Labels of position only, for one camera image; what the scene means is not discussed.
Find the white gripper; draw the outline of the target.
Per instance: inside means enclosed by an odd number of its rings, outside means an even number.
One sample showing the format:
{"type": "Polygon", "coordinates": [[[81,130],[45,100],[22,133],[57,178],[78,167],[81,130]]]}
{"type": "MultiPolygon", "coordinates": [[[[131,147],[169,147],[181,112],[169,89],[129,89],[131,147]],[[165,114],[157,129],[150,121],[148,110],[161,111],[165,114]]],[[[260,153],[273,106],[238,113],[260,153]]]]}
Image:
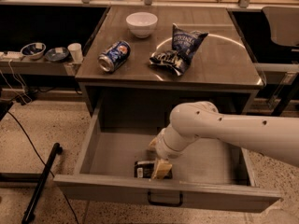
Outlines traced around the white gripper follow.
{"type": "Polygon", "coordinates": [[[182,153],[179,150],[181,146],[181,136],[172,128],[163,128],[149,142],[148,150],[155,151],[160,158],[154,163],[152,179],[164,179],[166,177],[172,168],[172,164],[167,160],[179,157],[182,153]]]}

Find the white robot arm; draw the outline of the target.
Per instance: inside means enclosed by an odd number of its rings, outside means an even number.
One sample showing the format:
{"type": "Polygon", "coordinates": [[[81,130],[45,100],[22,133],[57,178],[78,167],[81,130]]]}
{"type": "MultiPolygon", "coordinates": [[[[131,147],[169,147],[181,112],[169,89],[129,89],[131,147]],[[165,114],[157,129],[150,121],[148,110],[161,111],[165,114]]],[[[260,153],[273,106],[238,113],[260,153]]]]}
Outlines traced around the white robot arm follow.
{"type": "Polygon", "coordinates": [[[175,106],[169,125],[149,143],[157,154],[151,177],[164,178],[170,161],[201,138],[216,139],[299,166],[299,118],[222,114],[210,102],[175,106]]]}

